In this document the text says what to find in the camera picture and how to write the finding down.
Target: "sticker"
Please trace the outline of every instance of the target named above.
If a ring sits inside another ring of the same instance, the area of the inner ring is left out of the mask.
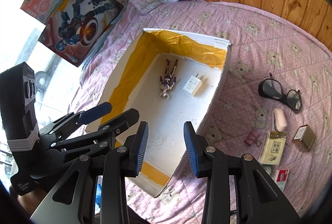
[[[277,170],[275,182],[277,186],[283,191],[286,186],[287,178],[288,178],[289,169]]]
[[[230,45],[229,41],[223,41],[223,40],[218,40],[215,39],[215,48],[219,48],[219,49],[227,49],[227,46]]]
[[[280,142],[273,142],[271,153],[279,153],[280,144],[281,144]]]
[[[307,126],[303,126],[303,127],[299,128],[294,139],[301,139],[306,128],[307,128]]]

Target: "small cardboard box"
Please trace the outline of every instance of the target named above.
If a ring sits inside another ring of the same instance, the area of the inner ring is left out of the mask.
[[[300,126],[293,138],[293,142],[301,152],[310,151],[315,140],[316,135],[309,125]]]
[[[98,126],[129,108],[139,111],[149,124],[142,171],[131,179],[137,186],[157,197],[186,152],[183,125],[191,121],[200,134],[228,72],[231,43],[212,36],[162,29],[143,29],[133,40],[112,72],[100,103],[108,101],[113,110],[87,126]],[[176,84],[168,91],[169,99],[160,98],[160,77],[170,60],[170,71],[178,59]],[[192,96],[183,87],[193,75],[201,76],[202,85]],[[117,146],[136,133],[139,122],[117,137]]]

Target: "white cardboard box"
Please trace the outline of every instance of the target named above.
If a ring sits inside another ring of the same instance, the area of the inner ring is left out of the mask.
[[[191,121],[195,131],[200,134],[212,107],[219,97],[228,71],[231,43],[228,40],[196,33],[143,29],[132,41],[112,72],[99,103],[118,101],[119,98],[113,98],[113,96],[120,85],[122,85],[122,90],[119,91],[120,94],[122,94],[123,90],[126,90],[126,84],[121,81],[124,80],[127,64],[129,65],[130,62],[133,62],[135,53],[139,49],[138,46],[146,45],[147,51],[153,49],[153,41],[142,41],[145,40],[144,38],[147,38],[147,34],[157,34],[156,40],[158,40],[156,43],[159,43],[160,39],[167,38],[167,36],[171,37],[167,40],[168,43],[171,43],[171,46],[184,47],[184,51],[179,52],[182,55],[158,53],[151,58],[151,63],[147,65],[144,74],[139,77],[139,81],[130,92],[129,97],[124,98],[126,99],[125,106],[115,112],[115,114],[112,114],[111,117],[102,118],[89,124],[86,131],[96,131],[100,124],[129,108],[137,109],[140,114],[139,122],[146,121],[149,124],[149,139],[142,171],[137,178],[131,180],[151,196],[157,197],[167,185],[186,151],[183,138],[184,123]],[[177,38],[180,40],[179,42],[182,41],[185,44],[173,44],[177,42]],[[186,56],[187,53],[197,54],[202,51],[204,54],[198,55],[200,62]],[[225,55],[225,58],[221,60],[219,55]],[[136,58],[136,66],[148,62],[148,59],[144,56],[141,55],[140,57]],[[213,62],[214,57],[217,58],[215,67],[209,67],[202,63],[209,62],[210,65],[213,65],[211,62]],[[171,61],[169,71],[172,70],[175,60],[179,60],[174,74],[177,78],[176,84],[172,90],[168,91],[170,95],[168,100],[159,96],[162,92],[160,89],[160,76],[164,76],[167,66],[166,59]],[[192,75],[196,76],[197,74],[201,76],[200,79],[203,84],[195,96],[192,96],[183,87]],[[137,77],[137,74],[133,74],[132,79],[127,79],[128,85],[135,77]],[[114,109],[116,109],[114,103],[112,103],[112,106],[112,112],[114,112]],[[117,137],[117,146],[124,144],[127,136],[136,133],[139,122]]]

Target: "mattress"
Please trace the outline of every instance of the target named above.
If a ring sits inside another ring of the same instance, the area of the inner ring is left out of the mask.
[[[288,138],[278,168],[290,169],[284,193],[301,215],[321,192],[332,170],[331,52],[297,26],[253,7],[202,0],[131,0],[122,20],[82,75],[70,111],[98,103],[108,77],[142,28],[189,31],[233,43],[228,75],[204,135],[225,154],[250,153],[258,159],[261,146],[249,146],[244,141],[251,130],[263,137],[271,129],[272,110],[282,108],[288,121]],[[269,73],[285,92],[300,90],[300,113],[258,95],[258,84]],[[301,153],[292,138],[304,124],[309,124],[317,139],[310,152]],[[156,199],[127,180],[127,202],[151,223],[200,223],[205,184],[206,179],[194,178],[184,158]],[[231,209],[235,209],[232,177],[230,184]]]

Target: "anime figure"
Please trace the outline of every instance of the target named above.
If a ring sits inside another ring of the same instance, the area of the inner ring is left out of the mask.
[[[85,15],[81,15],[81,3],[84,1],[85,0],[75,0],[72,4],[74,17],[70,23],[68,23],[70,20],[68,13],[61,12],[61,19],[63,22],[58,28],[58,35],[63,39],[56,44],[55,47],[57,50],[64,51],[67,44],[76,45],[78,42],[81,42],[83,46],[89,46],[97,35],[98,22],[95,16],[112,10],[113,8],[112,4],[105,3],[104,5],[87,12]]]
[[[166,70],[165,70],[165,75],[164,75],[164,80],[162,78],[162,76],[160,77],[160,89],[163,91],[162,93],[160,93],[160,98],[163,97],[163,98],[166,98],[168,99],[169,98],[169,95],[167,94],[167,90],[171,90],[173,88],[173,86],[175,85],[176,83],[176,77],[174,77],[173,81],[172,81],[172,78],[173,78],[173,75],[174,75],[174,72],[175,72],[175,69],[178,65],[178,59],[175,61],[175,64],[174,64],[174,67],[173,67],[173,70],[171,71],[170,74],[168,74],[168,70],[169,70],[169,64],[171,63],[168,59],[166,59],[167,61],[167,67],[166,67]]]

